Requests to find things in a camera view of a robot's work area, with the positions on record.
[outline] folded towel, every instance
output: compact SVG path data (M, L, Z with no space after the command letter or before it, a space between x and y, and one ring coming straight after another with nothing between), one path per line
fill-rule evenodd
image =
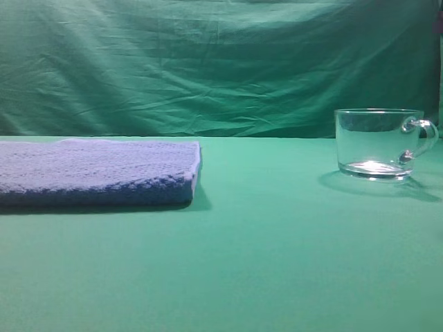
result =
M198 142L0 142L0 205L163 205L194 196Z

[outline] glass mug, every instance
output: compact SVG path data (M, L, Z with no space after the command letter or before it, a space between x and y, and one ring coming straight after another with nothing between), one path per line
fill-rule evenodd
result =
M409 109L339 109L335 111L338 168L371 180L408 178L414 159L438 140L424 112ZM426 139L419 144L420 132Z

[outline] green backdrop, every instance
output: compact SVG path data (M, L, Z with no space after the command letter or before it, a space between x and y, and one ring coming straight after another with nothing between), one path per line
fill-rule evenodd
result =
M0 135L332 137L438 118L437 0L0 0Z

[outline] mug rim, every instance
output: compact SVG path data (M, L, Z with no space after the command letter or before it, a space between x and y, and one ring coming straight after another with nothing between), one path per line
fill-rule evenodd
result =
M418 109L336 109L335 114L424 114Z

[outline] mug handle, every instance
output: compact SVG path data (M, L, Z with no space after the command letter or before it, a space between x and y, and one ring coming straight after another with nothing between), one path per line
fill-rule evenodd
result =
M439 133L437 127L429 120L417 120L414 117L406 119L403 126L401 126L401 130L404 133L408 133L414 130L416 127L420 127L426 132L426 139L424 143L420 145L416 150L406 150L399 157L400 164L404 165L409 163L412 159L415 159L418 156L421 156L426 151L434 146L434 144L438 141Z

